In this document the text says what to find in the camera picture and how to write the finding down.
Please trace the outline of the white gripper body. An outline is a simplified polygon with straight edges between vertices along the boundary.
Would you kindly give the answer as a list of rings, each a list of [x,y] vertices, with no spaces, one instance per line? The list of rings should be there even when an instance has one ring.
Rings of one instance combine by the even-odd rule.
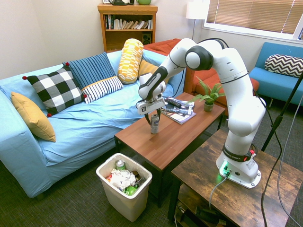
[[[138,114],[144,115],[149,114],[157,109],[161,109],[165,105],[165,101],[163,97],[159,97],[156,99],[150,100],[150,102],[143,100],[136,104],[136,108],[138,109]]]

